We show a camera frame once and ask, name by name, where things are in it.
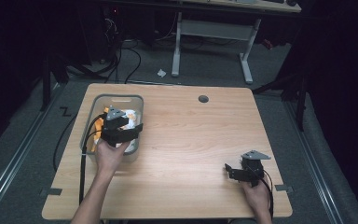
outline gray carpet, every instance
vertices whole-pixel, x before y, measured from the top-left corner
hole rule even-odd
[[[126,43],[127,47],[133,44],[134,42]],[[169,45],[170,41],[159,42],[159,44]],[[235,52],[243,43],[237,42],[223,46],[203,43],[200,48],[191,49],[197,48],[199,44],[191,41],[184,44],[181,75],[171,77],[172,46],[155,45],[150,48],[139,43],[134,49],[141,55],[142,62],[139,69],[132,75],[130,82],[254,89],[275,78],[282,59],[290,49],[290,46],[284,46],[267,50],[263,46],[255,45],[249,58],[255,83],[249,86],[244,83],[241,65],[237,52]],[[136,67],[137,60],[138,57],[134,52],[127,49],[122,50],[121,62],[118,67],[119,82],[122,82]],[[157,76],[159,69],[166,71],[167,76]],[[109,82],[114,82],[114,75],[111,76]],[[96,80],[72,76],[57,97],[36,133],[21,168],[0,202],[0,223],[67,223],[67,221],[48,221],[41,217],[46,200],[44,190],[50,187],[55,174],[53,169],[54,149],[65,126],[80,107],[86,88],[91,82],[96,82]],[[40,113],[41,93],[41,85],[38,85],[30,99],[13,116],[9,127],[2,135],[0,139],[0,175],[4,172],[32,122]],[[274,218],[274,223],[330,223],[329,215],[310,174],[310,168],[303,152],[303,143],[298,137],[296,126],[293,125],[293,118],[287,112],[286,103],[281,101],[277,93],[268,91],[255,97],[283,182],[292,189],[288,195],[293,206],[293,214],[288,218]],[[67,108],[66,114],[70,116],[63,115],[64,107]],[[63,134],[61,143],[58,144],[57,163],[60,161],[71,128],[72,125]],[[358,223],[358,203],[329,152],[328,145],[324,141],[322,131],[313,114],[310,99],[307,101],[304,134],[320,163],[328,186],[334,191],[333,196],[337,199],[343,220],[346,223]],[[175,220],[174,223],[178,221],[188,222],[188,220]],[[200,223],[208,223],[208,221],[211,220],[204,220]],[[239,220],[239,223],[245,223],[245,220]]]

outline wooden table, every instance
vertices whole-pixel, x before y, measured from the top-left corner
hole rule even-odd
[[[42,215],[71,219],[78,208],[80,141],[91,105],[102,93],[138,94],[144,98],[144,130],[139,157],[122,162],[110,184],[102,218],[226,218],[252,217],[237,181],[229,179],[227,163],[240,168],[241,154],[258,150],[274,185],[282,178],[263,127],[254,96],[245,88],[91,84],[80,107]],[[199,101],[200,95],[209,98]],[[87,160],[85,191],[96,164]],[[274,189],[275,217],[289,217],[285,191]]]

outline clear plastic container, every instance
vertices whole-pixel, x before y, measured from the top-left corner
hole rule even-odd
[[[144,99],[139,95],[115,95],[115,94],[102,94],[97,96],[94,99],[94,102],[92,103],[91,111],[89,112],[89,118],[86,122],[86,126],[83,131],[83,135],[80,142],[80,149],[83,146],[83,143],[85,141],[85,138],[87,141],[87,153],[91,155],[91,159],[95,161],[94,158],[94,152],[93,147],[95,146],[94,142],[94,136],[90,136],[90,133],[95,132],[95,125],[92,125],[92,128],[89,133],[87,133],[87,130],[89,128],[90,123],[98,116],[103,113],[103,111],[106,108],[109,108],[109,106],[112,106],[115,109],[119,109],[121,111],[130,113],[133,116],[131,116],[130,119],[132,119],[133,124],[139,125],[142,123],[142,116],[144,111]],[[140,135],[138,138],[133,139],[130,143],[130,146],[127,147],[126,151],[124,152],[124,158],[123,161],[135,161],[138,157],[138,149],[139,149],[139,140]]]

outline finger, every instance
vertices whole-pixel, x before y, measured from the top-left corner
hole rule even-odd
[[[124,153],[124,151],[127,149],[127,147],[130,145],[130,142],[125,142],[122,143],[117,150],[121,151],[122,153]]]

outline cable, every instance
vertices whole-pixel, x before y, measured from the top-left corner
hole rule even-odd
[[[176,43],[175,40],[170,40],[170,38],[172,38],[172,37],[175,37],[175,35],[171,35],[171,36],[169,36],[169,37],[167,37],[165,39],[160,39],[159,40],[159,41],[166,41],[166,42],[170,41],[171,42],[170,44],[161,44],[158,41],[155,41],[154,43],[157,44],[157,45],[160,45],[162,47],[170,47],[170,46],[175,45],[175,43]]]
[[[170,38],[170,37],[174,36],[174,35],[171,35],[171,36],[169,36],[169,35],[172,33],[172,30],[173,30],[173,27],[175,26],[175,22],[176,22],[177,17],[178,17],[178,13],[176,12],[175,17],[173,18],[173,22],[172,22],[172,26],[171,26],[170,31],[164,37],[156,39],[156,41],[163,40],[163,39]]]
[[[110,28],[112,28],[112,26],[115,26],[115,33],[116,33],[117,32],[117,26],[116,26],[115,22],[110,20],[110,19],[107,19],[107,18],[105,18],[105,20],[109,21],[109,23],[110,23],[110,26],[109,26],[109,28],[107,29],[106,32],[108,32],[110,30]]]
[[[69,128],[69,125],[71,125],[71,123],[75,120],[75,118],[77,117],[77,114],[74,115],[73,118],[71,118],[71,120],[68,122],[68,124],[66,125],[66,127],[63,129],[61,136],[57,142],[57,145],[54,149],[54,154],[53,154],[53,168],[54,168],[54,172],[57,173],[57,164],[56,164],[56,157],[57,157],[57,151],[58,151],[58,146],[60,145],[60,142],[63,138],[63,134],[66,132],[66,130]]]
[[[269,187],[269,185],[266,183],[266,181],[263,178],[260,178],[260,180],[264,183],[264,185],[266,186],[266,188],[268,189],[269,192],[269,213],[271,214],[271,219],[273,218],[274,215],[274,197],[272,195],[272,179],[271,176],[269,176],[269,173],[267,173],[267,171],[263,170],[264,173],[267,174],[267,176],[269,177],[269,182],[271,182],[271,187]]]
[[[118,33],[116,36],[116,39],[118,39],[118,40],[121,39],[122,35],[123,35],[122,32]],[[121,42],[120,41],[114,42],[108,52],[107,58],[112,58],[111,63],[109,65],[107,65],[105,68],[103,68],[99,71],[95,71],[95,72],[89,70],[88,68],[86,68],[85,66],[83,66],[81,64],[78,64],[76,62],[73,62],[73,61],[63,57],[62,55],[58,55],[58,56],[62,59],[63,62],[72,65],[76,70],[81,72],[81,74],[75,73],[75,75],[77,75],[77,76],[88,75],[90,77],[95,77],[98,79],[105,79],[105,77],[100,76],[100,74],[105,73],[105,72],[109,71],[110,69],[114,68],[115,66],[117,66],[117,56],[116,56],[117,46],[116,46],[116,44],[119,44],[119,43],[121,43]]]
[[[117,56],[115,55],[116,57],[116,66],[112,69],[112,71],[109,73],[109,75],[107,76],[106,80],[104,81],[104,83],[107,83],[107,81],[109,80],[109,78],[112,76],[112,74],[116,71],[116,77],[115,77],[115,83],[118,84],[118,65],[120,64],[120,61],[121,61],[121,49],[122,49],[122,46],[123,46],[123,43],[121,43],[120,45],[120,52],[119,52],[119,56],[117,58]]]
[[[86,141],[87,141],[91,136],[93,136],[95,133],[98,133],[98,132],[101,132],[101,131],[102,131],[102,130],[97,130],[97,131],[95,131],[95,132],[90,133],[89,136],[87,136]]]
[[[231,219],[231,220],[228,222],[228,224],[231,224],[231,223],[233,223],[233,222],[236,221],[236,220],[237,220],[236,218]]]
[[[92,125],[94,125],[95,121],[100,118],[104,118],[105,114],[98,115],[92,122],[89,124],[89,128],[87,129],[87,133],[91,132]],[[83,146],[81,148],[81,163],[80,163],[80,191],[79,191],[79,204],[83,201],[84,198],[84,182],[86,179],[86,155],[87,155],[87,140],[89,137],[84,139]]]
[[[128,80],[130,79],[130,77],[132,76],[132,74],[139,68],[139,66],[141,65],[141,55],[138,53],[138,52],[136,52],[135,50],[133,50],[133,49],[128,49],[128,50],[130,50],[130,51],[132,51],[132,52],[134,52],[134,53],[136,53],[137,55],[138,55],[138,57],[139,57],[139,62],[138,62],[138,65],[136,66],[136,68],[131,72],[131,73],[129,73],[128,75],[127,75],[127,78],[126,78],[126,80],[124,81],[124,84],[127,84],[127,82],[128,82]]]

